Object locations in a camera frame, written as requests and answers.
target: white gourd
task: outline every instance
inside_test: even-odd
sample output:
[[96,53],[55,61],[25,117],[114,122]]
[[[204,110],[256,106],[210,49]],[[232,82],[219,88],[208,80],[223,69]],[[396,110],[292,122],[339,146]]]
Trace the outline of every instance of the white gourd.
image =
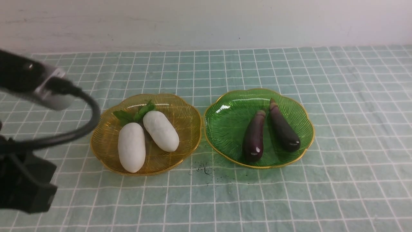
[[126,124],[119,132],[117,149],[124,169],[131,173],[139,171],[146,158],[143,128],[137,123]]
[[143,124],[160,149],[174,152],[179,147],[179,135],[162,112],[147,112],[143,117]]

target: eggplant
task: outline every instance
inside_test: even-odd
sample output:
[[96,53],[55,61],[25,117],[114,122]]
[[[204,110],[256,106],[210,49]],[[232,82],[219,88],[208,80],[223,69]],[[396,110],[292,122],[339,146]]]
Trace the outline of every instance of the eggplant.
[[280,141],[282,148],[288,152],[295,152],[300,148],[300,138],[283,117],[278,104],[270,99],[269,115],[272,128]]
[[257,162],[263,154],[263,125],[266,113],[258,110],[249,122],[243,138],[242,152],[248,162]]

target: green checkered tablecloth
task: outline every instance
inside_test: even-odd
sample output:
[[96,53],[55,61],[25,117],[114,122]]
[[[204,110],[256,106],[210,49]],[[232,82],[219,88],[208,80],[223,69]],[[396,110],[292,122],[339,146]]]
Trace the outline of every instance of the green checkered tablecloth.
[[[227,91],[269,88],[303,104],[316,139],[284,168],[237,166],[203,139],[167,173],[126,177],[103,168],[87,136],[37,153],[58,166],[53,206],[0,210],[0,232],[412,231],[412,45],[32,57],[63,67],[103,109],[167,92],[203,113]],[[89,117],[82,101],[52,112],[0,93],[2,133],[17,139]]]

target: yellow glass plate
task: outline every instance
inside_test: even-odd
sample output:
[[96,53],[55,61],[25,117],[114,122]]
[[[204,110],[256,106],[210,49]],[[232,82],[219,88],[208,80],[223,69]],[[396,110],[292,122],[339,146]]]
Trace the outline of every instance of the yellow glass plate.
[[[249,163],[242,155],[246,128],[259,109],[268,110],[274,98],[289,125],[300,138],[296,152],[282,149],[271,127],[267,111],[263,127],[263,155],[258,162]],[[315,128],[306,110],[297,101],[268,89],[235,90],[222,95],[204,114],[205,136],[219,154],[248,168],[279,168],[298,161],[313,143]]]
[[[179,135],[180,144],[175,152],[161,150],[155,142],[146,137],[146,159],[143,167],[136,173],[126,171],[119,160],[117,141],[121,126],[113,115],[114,111],[124,110],[129,113],[138,111],[138,107],[149,100],[156,104],[158,111],[164,113]],[[141,94],[129,97],[117,106],[106,110],[90,140],[94,155],[103,165],[123,175],[156,175],[170,170],[192,154],[201,139],[201,116],[199,111],[173,94]]]

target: green glass plate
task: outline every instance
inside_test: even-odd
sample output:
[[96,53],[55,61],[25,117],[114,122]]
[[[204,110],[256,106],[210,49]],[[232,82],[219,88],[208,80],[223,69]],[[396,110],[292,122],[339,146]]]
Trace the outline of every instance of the green glass plate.
[[[270,126],[269,112],[263,131],[263,155],[255,163],[242,156],[246,127],[256,111],[269,108],[274,98],[289,125],[300,138],[296,152],[284,151]],[[204,114],[206,140],[218,153],[230,161],[249,168],[279,168],[298,161],[312,144],[315,129],[306,110],[297,101],[267,89],[235,90],[221,96]]]

